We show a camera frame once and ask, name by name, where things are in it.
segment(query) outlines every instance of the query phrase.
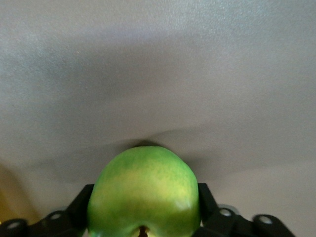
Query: green apple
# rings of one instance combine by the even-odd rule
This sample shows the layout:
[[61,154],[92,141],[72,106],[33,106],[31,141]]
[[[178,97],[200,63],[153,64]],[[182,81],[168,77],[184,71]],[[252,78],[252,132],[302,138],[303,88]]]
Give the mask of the green apple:
[[200,225],[197,179],[166,148],[128,149],[101,172],[87,220],[92,237],[189,237]]

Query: apple stem cavity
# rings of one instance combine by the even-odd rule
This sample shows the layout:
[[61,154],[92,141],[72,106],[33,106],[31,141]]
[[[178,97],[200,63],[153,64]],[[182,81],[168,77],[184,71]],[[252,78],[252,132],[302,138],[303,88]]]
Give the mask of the apple stem cavity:
[[140,226],[139,227],[139,236],[138,237],[148,237],[146,234],[147,227],[146,226]]

